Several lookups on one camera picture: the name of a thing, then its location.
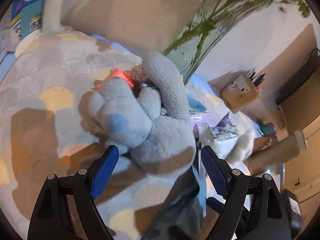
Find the white wipes packet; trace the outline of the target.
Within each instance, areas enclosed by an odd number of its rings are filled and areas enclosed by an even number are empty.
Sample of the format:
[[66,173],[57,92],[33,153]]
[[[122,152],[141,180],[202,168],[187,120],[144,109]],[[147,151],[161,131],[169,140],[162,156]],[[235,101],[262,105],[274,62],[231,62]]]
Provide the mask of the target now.
[[201,142],[205,142],[205,141],[213,142],[215,140],[224,141],[224,140],[234,139],[238,137],[239,137],[239,131],[231,118],[230,112],[228,112],[215,127],[211,127],[205,123],[201,125],[201,130],[200,130]]

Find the grey plush toy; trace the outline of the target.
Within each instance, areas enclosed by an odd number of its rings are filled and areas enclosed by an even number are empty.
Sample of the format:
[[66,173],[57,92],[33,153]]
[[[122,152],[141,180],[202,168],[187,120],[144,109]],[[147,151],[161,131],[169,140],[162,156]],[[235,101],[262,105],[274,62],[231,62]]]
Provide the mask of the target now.
[[142,86],[135,96],[125,80],[109,79],[89,99],[88,114],[106,135],[105,146],[129,153],[145,172],[180,176],[196,154],[183,79],[156,51],[143,57],[141,68],[153,86]]

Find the pink soft block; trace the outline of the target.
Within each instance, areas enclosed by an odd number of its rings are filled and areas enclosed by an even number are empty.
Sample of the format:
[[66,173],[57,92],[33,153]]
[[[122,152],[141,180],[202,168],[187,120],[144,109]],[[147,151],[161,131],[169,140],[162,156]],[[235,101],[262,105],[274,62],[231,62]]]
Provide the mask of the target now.
[[119,68],[114,68],[114,70],[111,71],[111,74],[109,76],[107,76],[105,79],[103,80],[97,80],[95,82],[95,88],[101,90],[104,86],[104,83],[109,80],[109,79],[123,79],[126,81],[126,83],[130,86],[130,88],[135,87],[136,82],[134,80],[134,78],[131,76],[130,73],[121,70]]

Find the beige thermos bottle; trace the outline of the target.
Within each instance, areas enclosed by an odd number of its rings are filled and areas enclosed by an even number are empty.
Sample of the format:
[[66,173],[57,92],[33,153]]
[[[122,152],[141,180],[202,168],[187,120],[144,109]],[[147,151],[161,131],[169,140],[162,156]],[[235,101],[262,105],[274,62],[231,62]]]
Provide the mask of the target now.
[[269,167],[284,164],[294,159],[305,152],[306,148],[307,142],[304,133],[302,130],[298,130],[272,146],[253,153],[244,163],[251,175],[255,176],[265,173]]

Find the patterned table mat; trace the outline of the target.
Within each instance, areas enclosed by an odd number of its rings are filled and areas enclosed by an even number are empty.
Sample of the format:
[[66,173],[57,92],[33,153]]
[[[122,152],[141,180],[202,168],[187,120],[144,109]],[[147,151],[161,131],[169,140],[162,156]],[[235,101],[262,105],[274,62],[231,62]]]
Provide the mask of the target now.
[[[87,99],[114,68],[131,70],[140,55],[79,31],[35,40],[9,67],[1,83],[1,210],[27,239],[29,221],[48,174],[73,175],[104,152],[99,128],[87,117]],[[216,126],[229,112],[208,83],[187,85]],[[162,208],[176,178],[143,177],[125,157],[96,206],[115,239],[140,239]]]

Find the woven pen holder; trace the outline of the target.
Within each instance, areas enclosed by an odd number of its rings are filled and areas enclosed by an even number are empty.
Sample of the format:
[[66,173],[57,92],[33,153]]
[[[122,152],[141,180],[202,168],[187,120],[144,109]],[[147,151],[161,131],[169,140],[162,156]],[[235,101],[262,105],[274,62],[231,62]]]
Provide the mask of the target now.
[[242,71],[221,90],[220,97],[230,111],[237,113],[261,96],[264,79],[264,72],[257,75],[253,69]]

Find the blue children's book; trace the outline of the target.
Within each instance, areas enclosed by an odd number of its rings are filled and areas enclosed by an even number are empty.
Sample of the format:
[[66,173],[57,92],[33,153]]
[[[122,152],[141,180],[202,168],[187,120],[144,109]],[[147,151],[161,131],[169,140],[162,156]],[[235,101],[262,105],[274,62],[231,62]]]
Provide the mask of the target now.
[[10,34],[13,42],[42,27],[45,0],[14,0],[10,11]]

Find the glass flower vase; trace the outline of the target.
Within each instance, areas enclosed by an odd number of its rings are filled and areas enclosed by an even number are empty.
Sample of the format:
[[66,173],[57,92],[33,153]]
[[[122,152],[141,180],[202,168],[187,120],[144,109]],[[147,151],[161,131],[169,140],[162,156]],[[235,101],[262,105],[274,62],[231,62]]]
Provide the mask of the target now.
[[305,0],[203,0],[163,54],[176,64],[184,83],[188,83],[204,58],[231,29],[272,4],[280,11],[294,5],[303,18],[311,13]]

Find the white lamp post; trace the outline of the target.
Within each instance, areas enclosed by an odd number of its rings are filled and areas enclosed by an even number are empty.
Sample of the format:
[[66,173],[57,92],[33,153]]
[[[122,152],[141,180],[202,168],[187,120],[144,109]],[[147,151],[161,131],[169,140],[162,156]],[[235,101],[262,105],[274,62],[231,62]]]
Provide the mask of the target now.
[[42,33],[58,33],[63,31],[61,25],[63,0],[45,0],[42,13]]

